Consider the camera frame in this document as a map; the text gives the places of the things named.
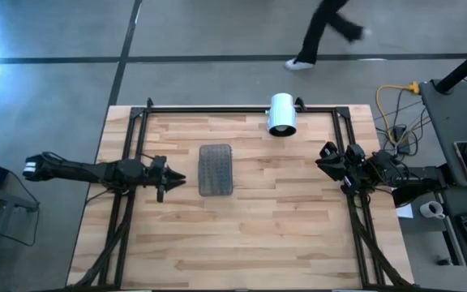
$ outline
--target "person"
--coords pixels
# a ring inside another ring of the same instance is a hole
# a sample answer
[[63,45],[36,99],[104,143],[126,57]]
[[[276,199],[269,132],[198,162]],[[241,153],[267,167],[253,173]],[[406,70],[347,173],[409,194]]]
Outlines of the person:
[[323,0],[319,4],[309,23],[309,28],[302,43],[302,50],[296,58],[285,63],[286,68],[290,70],[311,69],[316,64],[318,45],[327,24],[331,25],[350,43],[362,40],[371,34],[370,30],[353,24],[338,13],[348,1]]

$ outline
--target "black pants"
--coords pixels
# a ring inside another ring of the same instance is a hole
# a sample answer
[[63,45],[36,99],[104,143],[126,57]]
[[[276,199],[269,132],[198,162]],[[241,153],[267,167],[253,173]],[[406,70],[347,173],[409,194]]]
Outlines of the black pants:
[[355,41],[362,37],[363,28],[344,19],[338,13],[348,1],[323,0],[320,3],[309,23],[309,28],[302,44],[302,51],[300,51],[296,59],[297,62],[316,63],[318,45],[327,24],[336,29],[347,41]]

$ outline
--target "concrete floor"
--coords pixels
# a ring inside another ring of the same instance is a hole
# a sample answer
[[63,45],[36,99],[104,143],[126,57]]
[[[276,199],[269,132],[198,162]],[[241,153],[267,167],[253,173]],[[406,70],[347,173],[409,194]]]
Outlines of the concrete floor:
[[[441,78],[463,61],[329,61],[288,72],[281,55],[298,52],[318,0],[151,0],[139,10],[130,56],[271,54],[282,60],[128,63],[112,92],[134,3],[0,1],[0,62],[21,62],[0,64],[1,166],[19,174],[25,157],[46,150],[94,161],[110,96],[118,105],[143,105],[147,97],[157,105],[234,105],[267,104],[273,94],[288,92],[309,104],[371,104],[378,117],[378,86]],[[328,28],[319,54],[467,54],[467,0],[361,0],[343,12],[374,35],[349,45]],[[86,57],[106,58],[98,63],[81,59]],[[387,112],[396,95],[383,91]],[[402,104],[418,100],[407,93]],[[398,122],[411,121],[422,108],[402,111]],[[383,127],[382,121],[376,126]],[[409,165],[444,162],[433,128],[425,130],[419,154],[405,159]],[[26,185],[41,202],[37,242],[23,247],[1,241],[0,291],[65,284],[88,189],[62,180]],[[32,229],[33,218],[17,213],[11,234],[29,238]],[[464,267],[434,264],[448,253],[442,235],[406,234],[405,243],[416,283],[467,290]]]

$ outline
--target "black metal frame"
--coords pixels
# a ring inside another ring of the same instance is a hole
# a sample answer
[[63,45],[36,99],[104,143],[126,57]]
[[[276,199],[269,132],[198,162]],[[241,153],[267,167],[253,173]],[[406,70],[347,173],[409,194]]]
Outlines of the black metal frame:
[[[131,151],[131,141],[133,136],[133,131],[135,129],[135,123],[137,119],[141,118],[140,129],[139,129],[139,138],[136,145],[135,159],[140,159],[142,154],[142,149],[144,147],[144,138],[147,131],[147,122],[149,114],[177,114],[177,113],[228,113],[228,114],[248,114],[248,113],[259,113],[264,114],[266,110],[269,110],[268,106],[203,106],[203,107],[152,107],[152,101],[148,100],[147,107],[133,107],[131,108],[129,123],[127,125],[126,139],[124,143],[124,148],[122,152],[122,159],[128,158]],[[310,107],[305,109],[305,107],[297,106],[297,111],[299,113],[304,112],[308,114],[318,113],[318,114],[331,114],[332,122],[335,131],[336,143],[339,149],[345,149],[343,136],[341,134],[341,124],[340,118],[343,118],[345,121],[345,126],[347,134],[349,137],[349,144],[355,144],[356,139],[354,137],[353,125],[351,122],[349,107],[339,106],[339,107]],[[121,193],[115,193],[113,207],[109,219],[108,234],[105,241],[105,249],[97,258],[95,264],[88,270],[86,276],[83,277],[83,280],[79,281],[74,286],[67,286],[60,290],[52,291],[111,291],[111,290],[120,290],[122,285],[123,269],[125,266],[126,260],[126,250],[127,250],[127,241],[129,238],[129,230],[131,227],[132,220],[132,210],[135,203],[135,189],[131,189],[125,196],[127,197],[126,210],[124,212],[122,222],[117,228],[118,223],[118,213],[120,210],[120,204],[122,197],[124,195]],[[369,208],[368,202],[362,197],[362,211],[363,217],[365,219],[366,228],[371,235],[371,238],[375,241],[375,232],[374,226],[372,223],[371,210]],[[347,196],[347,205],[349,208],[349,215],[351,221],[351,227],[353,231],[354,246],[356,250],[356,257],[358,261],[358,269],[361,278],[362,287],[365,288],[370,284],[369,276],[365,261],[365,254],[362,246],[362,239],[360,235],[355,231],[355,221],[359,220],[356,215],[356,206],[352,198]],[[114,248],[119,244],[118,252],[118,262],[117,268],[114,274],[113,284],[107,284],[107,276],[109,273],[109,258]],[[374,256],[372,256],[373,265],[376,275],[376,281],[378,286],[385,285],[383,270],[379,266],[378,261]],[[96,275],[100,274],[97,286],[91,286],[94,282]]]

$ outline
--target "wooden tabletop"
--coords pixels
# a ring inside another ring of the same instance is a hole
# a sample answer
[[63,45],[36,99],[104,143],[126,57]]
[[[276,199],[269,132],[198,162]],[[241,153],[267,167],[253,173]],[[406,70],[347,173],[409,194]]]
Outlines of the wooden tabletop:
[[[350,105],[350,111],[356,141],[367,154],[379,150],[370,107]],[[109,109],[98,161],[121,158],[129,112],[130,106]],[[345,195],[315,164],[325,142],[335,140],[332,117],[298,114],[297,129],[288,138],[272,137],[264,114],[150,114],[144,152],[167,156],[187,183],[168,192],[163,204],[154,187],[137,189],[122,288],[360,287]],[[199,195],[199,147],[205,144],[232,147],[232,195]],[[93,185],[89,196],[103,190]],[[112,202],[103,195],[85,208],[68,284],[102,251]],[[379,247],[412,281],[392,197],[376,192],[371,211]],[[369,252],[366,257],[373,277]]]

